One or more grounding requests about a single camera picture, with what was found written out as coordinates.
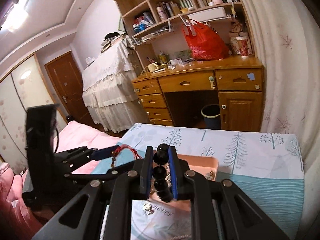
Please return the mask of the person left hand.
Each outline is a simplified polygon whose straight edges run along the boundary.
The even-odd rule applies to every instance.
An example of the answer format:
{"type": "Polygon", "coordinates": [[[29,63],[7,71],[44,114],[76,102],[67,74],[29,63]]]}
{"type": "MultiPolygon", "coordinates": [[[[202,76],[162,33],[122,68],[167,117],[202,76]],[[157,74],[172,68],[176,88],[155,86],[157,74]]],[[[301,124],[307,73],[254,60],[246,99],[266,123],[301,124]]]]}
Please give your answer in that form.
{"type": "Polygon", "coordinates": [[[8,163],[1,164],[1,211],[9,212],[12,209],[28,209],[22,199],[22,190],[28,172],[23,175],[14,175],[8,163]]]}

